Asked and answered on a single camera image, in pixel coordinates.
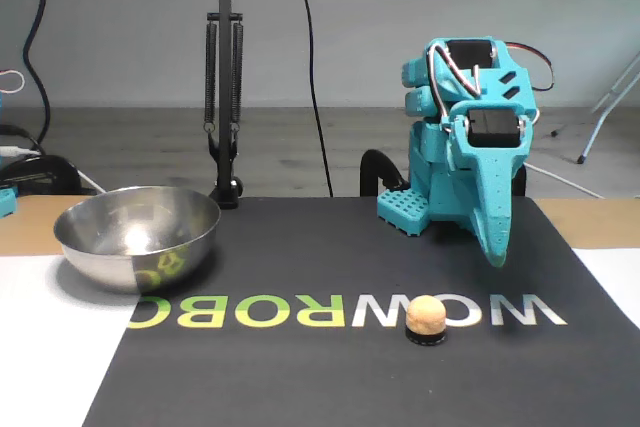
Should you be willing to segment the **teal gripper, black servo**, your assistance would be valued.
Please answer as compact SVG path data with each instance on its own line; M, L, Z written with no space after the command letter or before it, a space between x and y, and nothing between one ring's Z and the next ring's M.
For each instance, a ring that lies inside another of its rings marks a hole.
M469 144L452 146L452 183L488 262L497 268L507 257L512 223L512 179L522 164L520 117L512 101L456 103L451 119L462 116Z

